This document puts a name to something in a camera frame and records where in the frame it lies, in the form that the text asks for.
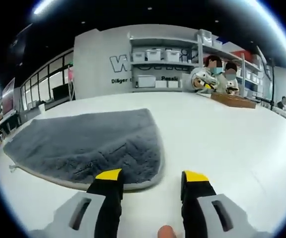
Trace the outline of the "person's right hand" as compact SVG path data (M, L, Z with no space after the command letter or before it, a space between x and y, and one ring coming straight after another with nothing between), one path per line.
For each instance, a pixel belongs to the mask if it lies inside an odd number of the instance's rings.
M171 226L164 225L159 228L157 238L176 238L176 234Z

